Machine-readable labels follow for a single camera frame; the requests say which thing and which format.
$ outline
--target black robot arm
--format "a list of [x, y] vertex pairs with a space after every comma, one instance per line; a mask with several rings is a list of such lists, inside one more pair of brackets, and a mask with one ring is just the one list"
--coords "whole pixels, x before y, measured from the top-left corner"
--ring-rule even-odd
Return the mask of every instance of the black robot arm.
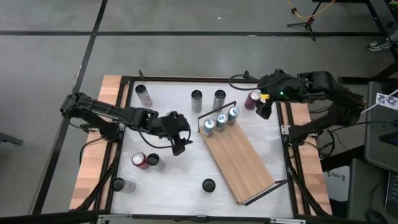
[[[252, 78], [248, 72], [242, 75]], [[265, 96], [265, 102], [256, 103], [256, 113], [268, 119], [273, 102], [313, 103], [315, 100], [330, 100], [332, 105], [326, 115], [302, 126], [289, 128], [292, 144], [302, 144], [309, 134], [316, 133], [333, 125], [349, 126], [356, 123], [364, 108], [363, 96], [337, 84], [328, 72], [300, 73], [293, 77], [276, 69], [272, 75], [259, 79], [257, 89]]]
[[[181, 139], [181, 131], [189, 131], [188, 121], [182, 114], [172, 111], [167, 116], [158, 117], [158, 112], [145, 108], [120, 108], [98, 100], [84, 93], [68, 95], [60, 108], [66, 118], [81, 118], [99, 129], [101, 137], [116, 142], [124, 127], [140, 133], [147, 133], [170, 140], [173, 155], [177, 156], [185, 150], [185, 145], [192, 143]], [[111, 118], [106, 121], [99, 115]]]

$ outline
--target blue can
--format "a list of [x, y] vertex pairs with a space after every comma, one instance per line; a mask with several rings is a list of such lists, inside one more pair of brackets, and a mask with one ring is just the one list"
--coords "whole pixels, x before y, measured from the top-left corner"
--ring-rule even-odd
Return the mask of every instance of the blue can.
[[211, 118], [207, 118], [203, 125], [203, 134], [207, 137], [211, 136], [213, 134], [215, 126], [216, 126], [216, 122]]
[[234, 106], [231, 107], [228, 110], [228, 122], [227, 122], [227, 124], [231, 125], [231, 126], [234, 125], [236, 119], [238, 118], [238, 115], [239, 115], [239, 109], [237, 107], [234, 107]]
[[216, 121], [216, 130], [223, 131], [226, 126], [227, 120], [228, 117], [225, 114], [219, 114]]

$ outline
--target shoe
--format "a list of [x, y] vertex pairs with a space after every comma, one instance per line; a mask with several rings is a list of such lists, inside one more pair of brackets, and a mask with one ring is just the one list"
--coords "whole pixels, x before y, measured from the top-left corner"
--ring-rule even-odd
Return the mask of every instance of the shoe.
[[392, 46], [394, 42], [388, 38], [383, 39], [383, 40], [375, 40], [368, 44], [366, 47], [373, 52], [377, 52], [381, 49], [388, 49], [389, 47]]

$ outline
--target yellow label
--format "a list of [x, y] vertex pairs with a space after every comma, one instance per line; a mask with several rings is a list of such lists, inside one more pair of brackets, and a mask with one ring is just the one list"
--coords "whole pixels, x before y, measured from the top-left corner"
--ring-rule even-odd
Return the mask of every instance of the yellow label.
[[261, 94], [261, 99], [268, 100], [269, 99], [269, 94]]

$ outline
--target black can lid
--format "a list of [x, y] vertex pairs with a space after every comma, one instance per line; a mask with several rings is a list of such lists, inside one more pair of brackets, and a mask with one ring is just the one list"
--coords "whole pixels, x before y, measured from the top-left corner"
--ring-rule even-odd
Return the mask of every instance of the black can lid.
[[194, 100], [199, 100], [201, 98], [201, 91], [193, 90], [191, 96]]
[[144, 85], [138, 85], [136, 86], [136, 93], [145, 93], [145, 90], [147, 90], [147, 88]]
[[216, 93], [214, 94], [214, 96], [217, 99], [221, 99], [222, 100], [222, 99], [225, 99], [226, 94], [225, 94], [224, 90], [217, 90]]
[[211, 193], [214, 191], [214, 189], [216, 189], [216, 183], [214, 182], [214, 180], [206, 179], [203, 181], [201, 187], [205, 192]]
[[120, 191], [124, 187], [124, 180], [122, 178], [116, 178], [112, 183], [112, 189], [114, 191]]
[[147, 157], [147, 163], [150, 166], [154, 166], [154, 165], [158, 164], [159, 160], [160, 160], [159, 156], [156, 153], [149, 154], [149, 156]]

